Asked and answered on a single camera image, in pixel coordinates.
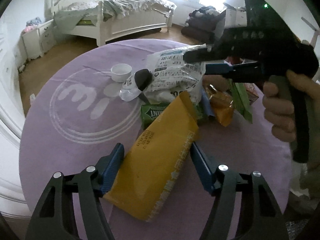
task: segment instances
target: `round table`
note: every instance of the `round table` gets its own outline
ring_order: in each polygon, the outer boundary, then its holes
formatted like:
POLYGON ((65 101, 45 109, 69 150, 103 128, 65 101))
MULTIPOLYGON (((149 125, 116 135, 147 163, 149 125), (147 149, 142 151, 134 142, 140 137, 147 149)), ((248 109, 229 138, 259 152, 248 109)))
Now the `round table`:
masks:
MULTIPOLYGON (((30 108, 20 145, 20 177, 23 193, 33 212, 46 184, 56 171, 64 175, 82 171, 108 155, 117 142, 126 151, 140 130, 140 100, 118 97, 122 84, 107 71, 119 63, 144 68, 147 55, 185 44, 154 39, 121 41, 91 50, 59 70, 42 88, 30 108)), ((231 169, 262 173, 284 211, 291 174, 289 146, 271 135, 263 118, 262 97, 252 105, 253 124, 235 112, 228 127, 217 122, 200 126, 199 146, 231 169)), ((188 157, 169 198, 151 223, 137 220, 101 199, 116 240, 198 240, 214 199, 204 191, 188 157)), ((78 198, 75 215, 79 236, 86 239, 78 198)), ((240 212, 236 198, 229 232, 233 237, 240 212)))

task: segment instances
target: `bedding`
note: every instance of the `bedding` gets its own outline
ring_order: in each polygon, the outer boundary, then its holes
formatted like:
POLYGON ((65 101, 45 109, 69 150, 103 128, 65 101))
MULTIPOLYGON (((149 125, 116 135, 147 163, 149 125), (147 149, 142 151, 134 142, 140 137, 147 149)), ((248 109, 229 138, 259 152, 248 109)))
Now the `bedding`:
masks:
MULTIPOLYGON (((104 0, 103 21, 112 17, 122 19, 130 13, 155 9, 162 13, 177 6, 168 0, 104 0)), ((54 20, 61 30, 73 30, 77 25, 96 25, 98 2, 75 2, 55 13, 54 20)))

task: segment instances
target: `bed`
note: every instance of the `bed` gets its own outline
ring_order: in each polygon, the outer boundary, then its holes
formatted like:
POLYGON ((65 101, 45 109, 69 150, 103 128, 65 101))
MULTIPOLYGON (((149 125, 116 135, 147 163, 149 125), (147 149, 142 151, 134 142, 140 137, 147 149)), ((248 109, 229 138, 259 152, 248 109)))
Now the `bed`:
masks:
POLYGON ((167 27, 169 31, 175 8, 176 5, 167 0, 52 0, 51 2, 52 18, 56 23, 60 23, 57 25, 62 33, 94 38, 98 46, 105 45, 106 41, 140 31, 162 27, 167 27), (118 3, 122 3, 121 6, 125 9, 122 15, 121 13, 112 15, 111 9, 107 11, 110 6, 114 7, 114 4, 118 3), (140 3, 144 5, 132 9, 140 3), (69 22, 63 22, 63 19, 69 19, 69 22))

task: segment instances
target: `nightstand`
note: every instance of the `nightstand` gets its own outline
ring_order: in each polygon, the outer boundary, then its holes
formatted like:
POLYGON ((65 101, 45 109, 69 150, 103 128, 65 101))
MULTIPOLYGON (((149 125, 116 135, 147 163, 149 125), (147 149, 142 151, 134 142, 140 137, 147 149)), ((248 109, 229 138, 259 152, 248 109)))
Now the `nightstand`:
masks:
POLYGON ((49 51, 56 40, 53 36, 53 20, 42 23, 34 30, 23 34, 23 42, 26 47, 28 59, 35 59, 49 51))

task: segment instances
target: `small white cup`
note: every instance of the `small white cup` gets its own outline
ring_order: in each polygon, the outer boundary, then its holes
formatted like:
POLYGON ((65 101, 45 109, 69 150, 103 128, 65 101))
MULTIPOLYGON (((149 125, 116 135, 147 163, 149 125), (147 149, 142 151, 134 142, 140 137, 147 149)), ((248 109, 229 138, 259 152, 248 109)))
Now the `small white cup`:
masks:
POLYGON ((111 68, 109 76, 115 82, 123 83, 131 76, 132 67, 128 64, 117 64, 111 68))

